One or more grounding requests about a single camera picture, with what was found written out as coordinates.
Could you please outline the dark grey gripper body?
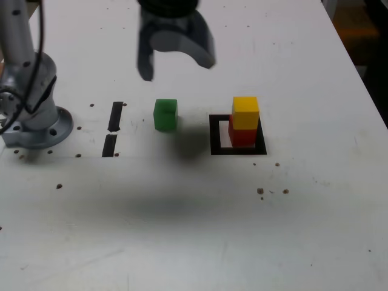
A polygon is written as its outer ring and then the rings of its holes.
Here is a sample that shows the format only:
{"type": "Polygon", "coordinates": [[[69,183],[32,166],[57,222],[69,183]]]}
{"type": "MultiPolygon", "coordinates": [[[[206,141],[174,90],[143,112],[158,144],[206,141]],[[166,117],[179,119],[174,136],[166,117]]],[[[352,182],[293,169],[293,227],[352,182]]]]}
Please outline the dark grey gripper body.
{"type": "Polygon", "coordinates": [[[192,32],[192,20],[193,12],[187,15],[180,16],[177,18],[166,18],[150,13],[144,12],[144,32],[147,35],[153,35],[159,31],[173,31],[183,35],[189,35],[192,32]]]}

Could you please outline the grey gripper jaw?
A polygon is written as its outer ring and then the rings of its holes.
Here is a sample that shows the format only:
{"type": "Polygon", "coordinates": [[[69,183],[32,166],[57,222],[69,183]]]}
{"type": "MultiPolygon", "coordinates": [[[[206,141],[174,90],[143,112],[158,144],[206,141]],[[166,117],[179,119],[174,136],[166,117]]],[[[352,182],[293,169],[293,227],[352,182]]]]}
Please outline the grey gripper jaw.
{"type": "Polygon", "coordinates": [[[205,19],[197,10],[193,12],[191,25],[189,35],[168,30],[154,33],[151,46],[159,52],[184,53],[199,66],[210,69],[216,63],[214,40],[205,19]]]}
{"type": "Polygon", "coordinates": [[[152,81],[154,75],[153,48],[150,40],[155,32],[152,15],[147,10],[140,10],[137,69],[141,78],[152,81]]]}

